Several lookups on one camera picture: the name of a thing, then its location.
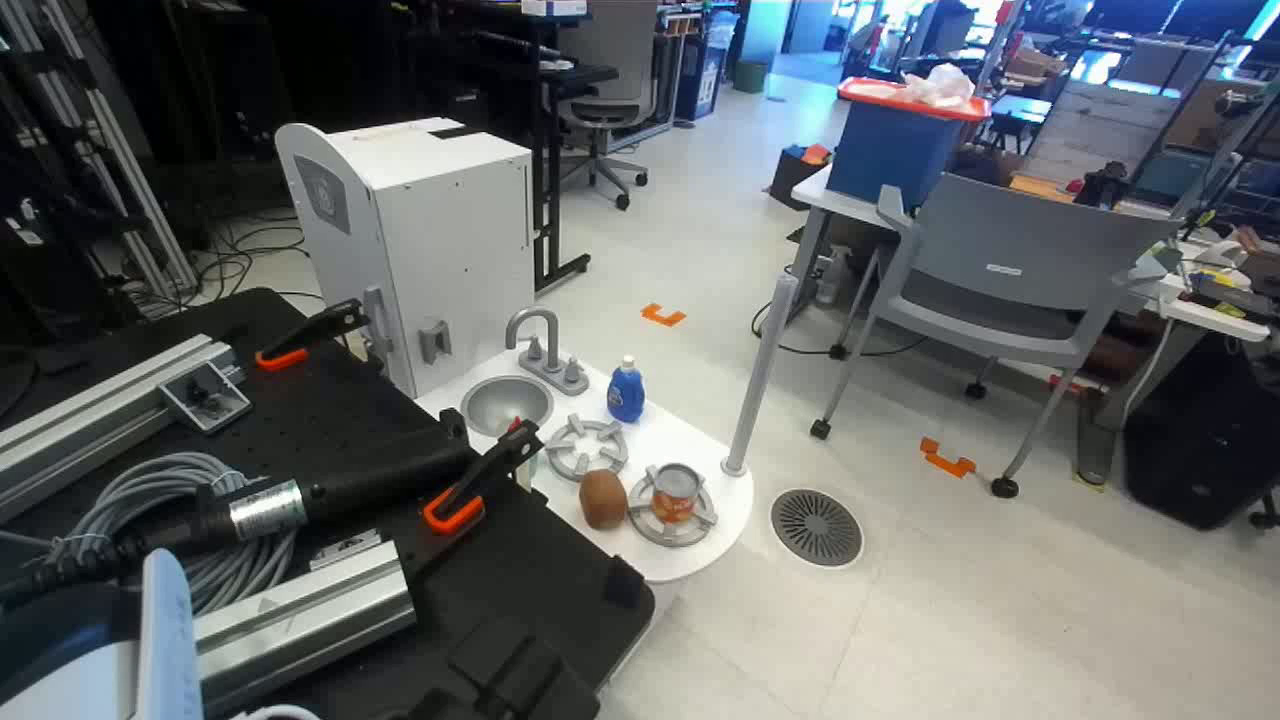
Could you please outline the grey toy tap faucet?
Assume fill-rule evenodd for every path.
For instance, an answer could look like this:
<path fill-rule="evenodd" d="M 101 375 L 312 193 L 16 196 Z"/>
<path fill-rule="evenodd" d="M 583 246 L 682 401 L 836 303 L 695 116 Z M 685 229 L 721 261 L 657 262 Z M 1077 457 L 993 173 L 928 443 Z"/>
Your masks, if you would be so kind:
<path fill-rule="evenodd" d="M 562 352 L 562 316 L 557 316 L 557 311 L 549 311 L 549 308 L 521 308 L 521 311 L 504 325 L 504 345 L 515 345 L 515 341 L 521 341 L 521 326 L 523 326 L 530 321 L 542 321 L 543 332 L 523 345 L 523 352 L 515 355 L 515 362 L 521 362 L 523 373 L 542 375 L 543 384 L 553 384 L 557 391 L 581 394 L 581 391 L 588 386 L 588 375 L 583 375 L 583 366 L 581 366 L 578 359 L 567 359 L 567 355 Z"/>

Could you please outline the blue soap bottle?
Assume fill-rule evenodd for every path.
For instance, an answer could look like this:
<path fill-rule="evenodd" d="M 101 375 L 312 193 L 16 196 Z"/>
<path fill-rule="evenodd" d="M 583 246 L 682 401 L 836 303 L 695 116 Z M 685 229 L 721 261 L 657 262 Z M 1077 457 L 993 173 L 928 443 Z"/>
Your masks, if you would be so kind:
<path fill-rule="evenodd" d="M 646 416 L 646 401 L 647 391 L 646 391 L 641 362 L 624 355 L 610 381 L 610 416 L 622 425 L 635 425 Z"/>

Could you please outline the orange floor marker left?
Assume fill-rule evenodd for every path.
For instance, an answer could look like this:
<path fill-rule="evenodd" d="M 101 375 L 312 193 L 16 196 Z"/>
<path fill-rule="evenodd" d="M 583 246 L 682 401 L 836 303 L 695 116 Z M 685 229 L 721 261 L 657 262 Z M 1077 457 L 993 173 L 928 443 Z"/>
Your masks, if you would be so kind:
<path fill-rule="evenodd" d="M 665 308 L 665 303 L 646 303 L 641 316 L 646 316 L 647 325 L 661 325 L 661 326 L 676 326 L 676 325 L 690 321 L 690 311 Z"/>

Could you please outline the grey toy stove burner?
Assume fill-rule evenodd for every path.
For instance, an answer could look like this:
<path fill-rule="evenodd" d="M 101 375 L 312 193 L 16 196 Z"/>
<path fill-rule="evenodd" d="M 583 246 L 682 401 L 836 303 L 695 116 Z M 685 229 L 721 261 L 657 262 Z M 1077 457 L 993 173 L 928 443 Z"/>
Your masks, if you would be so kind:
<path fill-rule="evenodd" d="M 564 478 L 583 478 L 588 472 L 622 472 L 628 465 L 628 434 L 615 418 L 567 416 L 543 438 L 543 457 Z"/>

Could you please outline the orange tin can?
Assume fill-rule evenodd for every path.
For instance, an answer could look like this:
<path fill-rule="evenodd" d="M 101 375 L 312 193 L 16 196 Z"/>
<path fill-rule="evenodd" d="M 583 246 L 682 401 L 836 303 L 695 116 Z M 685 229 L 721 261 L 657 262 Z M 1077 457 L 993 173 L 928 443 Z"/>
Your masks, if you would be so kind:
<path fill-rule="evenodd" d="M 665 522 L 690 522 L 700 502 L 700 474 L 690 465 L 661 465 L 651 472 L 651 511 Z"/>

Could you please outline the black orange clamp front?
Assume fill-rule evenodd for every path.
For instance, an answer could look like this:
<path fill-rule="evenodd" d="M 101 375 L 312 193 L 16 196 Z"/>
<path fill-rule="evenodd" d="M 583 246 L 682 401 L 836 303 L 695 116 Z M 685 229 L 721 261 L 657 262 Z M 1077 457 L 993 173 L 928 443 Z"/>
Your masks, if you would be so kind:
<path fill-rule="evenodd" d="M 542 425 L 514 418 L 508 430 L 444 490 L 435 490 L 420 521 L 434 536 L 462 536 L 474 529 L 496 485 L 508 485 L 542 452 Z"/>

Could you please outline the black orange clamp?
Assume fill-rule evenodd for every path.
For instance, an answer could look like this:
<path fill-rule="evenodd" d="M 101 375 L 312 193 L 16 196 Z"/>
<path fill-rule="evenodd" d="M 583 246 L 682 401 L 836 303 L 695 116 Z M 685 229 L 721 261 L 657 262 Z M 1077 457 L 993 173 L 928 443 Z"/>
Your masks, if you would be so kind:
<path fill-rule="evenodd" d="M 267 349 L 262 349 L 253 362 L 267 375 L 279 375 L 288 366 L 302 366 L 322 345 L 347 345 L 347 336 L 364 325 L 368 311 L 361 300 L 328 303 L 317 316 L 305 316 L 285 336 L 276 336 Z"/>
<path fill-rule="evenodd" d="M 508 485 L 542 452 L 542 425 L 514 418 L 508 430 L 444 490 L 435 490 L 420 521 L 434 536 L 462 536 L 474 529 L 496 485 Z"/>

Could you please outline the white toy kitchen cabinet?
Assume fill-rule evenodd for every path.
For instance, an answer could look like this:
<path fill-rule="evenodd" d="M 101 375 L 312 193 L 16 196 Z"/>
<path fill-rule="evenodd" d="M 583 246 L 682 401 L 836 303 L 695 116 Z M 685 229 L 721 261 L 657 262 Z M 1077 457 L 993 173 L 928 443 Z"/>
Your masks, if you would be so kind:
<path fill-rule="evenodd" d="M 504 349 L 536 300 L 534 153 L 449 116 L 279 122 L 276 161 L 328 303 L 356 300 L 405 394 Z"/>

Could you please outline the orange floor marker right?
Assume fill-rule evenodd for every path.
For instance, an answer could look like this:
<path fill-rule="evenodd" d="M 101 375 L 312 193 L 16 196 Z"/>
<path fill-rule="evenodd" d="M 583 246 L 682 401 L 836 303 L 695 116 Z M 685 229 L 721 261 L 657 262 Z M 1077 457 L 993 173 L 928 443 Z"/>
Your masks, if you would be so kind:
<path fill-rule="evenodd" d="M 919 434 L 917 446 L 919 446 L 925 465 L 932 465 L 937 472 L 943 472 L 943 474 L 951 474 L 951 478 L 977 474 L 977 459 L 970 459 L 970 457 L 948 457 L 948 452 L 940 446 L 940 438 L 932 438 L 932 434 Z"/>

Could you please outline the black bag on floor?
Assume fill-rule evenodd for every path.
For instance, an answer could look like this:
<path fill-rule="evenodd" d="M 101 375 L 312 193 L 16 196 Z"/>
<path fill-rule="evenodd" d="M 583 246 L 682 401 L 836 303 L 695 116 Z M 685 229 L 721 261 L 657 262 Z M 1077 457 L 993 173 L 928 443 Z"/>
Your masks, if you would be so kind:
<path fill-rule="evenodd" d="M 1129 416 L 1126 487 L 1188 522 L 1222 529 L 1280 485 L 1280 359 L 1204 336 Z"/>

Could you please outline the white table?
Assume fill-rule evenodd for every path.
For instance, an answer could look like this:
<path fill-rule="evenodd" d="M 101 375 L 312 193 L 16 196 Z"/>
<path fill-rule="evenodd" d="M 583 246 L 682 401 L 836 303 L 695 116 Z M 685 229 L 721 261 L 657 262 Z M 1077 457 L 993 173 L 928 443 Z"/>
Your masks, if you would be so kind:
<path fill-rule="evenodd" d="M 813 211 L 860 221 L 873 229 L 889 229 L 889 221 L 877 211 L 873 200 L 836 193 L 825 173 L 801 179 L 794 186 L 797 205 L 807 205 Z M 1277 336 L 1273 325 L 1238 316 L 1223 300 L 1210 303 L 1193 296 L 1193 278 L 1185 271 L 1160 271 L 1154 261 L 1139 262 L 1139 278 L 1134 288 L 1146 311 L 1156 311 L 1160 321 L 1175 321 L 1199 332 L 1215 332 L 1245 345 L 1264 345 Z"/>

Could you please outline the light blue white object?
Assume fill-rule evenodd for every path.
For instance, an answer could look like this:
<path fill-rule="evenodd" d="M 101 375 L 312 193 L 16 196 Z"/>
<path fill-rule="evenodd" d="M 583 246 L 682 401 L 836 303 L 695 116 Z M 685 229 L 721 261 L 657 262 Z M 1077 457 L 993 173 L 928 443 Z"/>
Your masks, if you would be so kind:
<path fill-rule="evenodd" d="M 73 583 L 0 620 L 0 720 L 206 720 L 192 586 L 157 546 L 141 583 Z"/>

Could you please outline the grey kitchen support post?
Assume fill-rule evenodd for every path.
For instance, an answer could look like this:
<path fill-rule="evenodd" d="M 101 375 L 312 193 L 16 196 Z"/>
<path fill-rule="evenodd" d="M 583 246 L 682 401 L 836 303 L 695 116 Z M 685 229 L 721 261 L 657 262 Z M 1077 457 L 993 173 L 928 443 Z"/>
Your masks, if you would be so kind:
<path fill-rule="evenodd" d="M 741 401 L 741 416 L 735 416 L 735 428 L 731 428 L 731 443 L 729 443 L 729 457 L 721 465 L 723 474 L 744 474 L 754 430 L 756 430 L 756 418 L 762 418 L 762 406 L 766 406 L 771 359 L 775 359 L 781 336 L 789 326 L 789 311 L 794 311 L 797 288 L 801 288 L 797 271 L 781 271 L 771 303 L 770 303 L 766 336 L 762 336 L 762 349 L 756 349 L 756 359 L 754 359 L 754 373 L 750 373 L 750 386 L 744 386 L 744 401 Z"/>

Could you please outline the aluminium extrusion rail upper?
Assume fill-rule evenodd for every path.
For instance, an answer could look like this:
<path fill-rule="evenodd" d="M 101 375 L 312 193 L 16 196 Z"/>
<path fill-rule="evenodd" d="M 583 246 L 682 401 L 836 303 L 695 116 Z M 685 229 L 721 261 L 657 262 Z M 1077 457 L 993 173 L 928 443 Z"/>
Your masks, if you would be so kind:
<path fill-rule="evenodd" d="M 225 341 L 206 332 L 0 430 L 0 521 L 16 521 L 106 459 L 167 425 L 206 434 L 242 418 L 247 373 Z"/>

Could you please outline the aluminium frame rack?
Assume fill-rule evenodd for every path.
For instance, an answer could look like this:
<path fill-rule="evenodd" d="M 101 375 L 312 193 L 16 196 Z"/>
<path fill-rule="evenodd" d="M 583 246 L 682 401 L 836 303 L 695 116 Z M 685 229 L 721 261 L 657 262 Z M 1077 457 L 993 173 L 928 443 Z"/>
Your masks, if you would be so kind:
<path fill-rule="evenodd" d="M 93 76 L 66 0 L 0 0 L 3 111 L 16 144 L 87 222 L 124 243 L 157 300 L 182 300 L 196 271 Z"/>

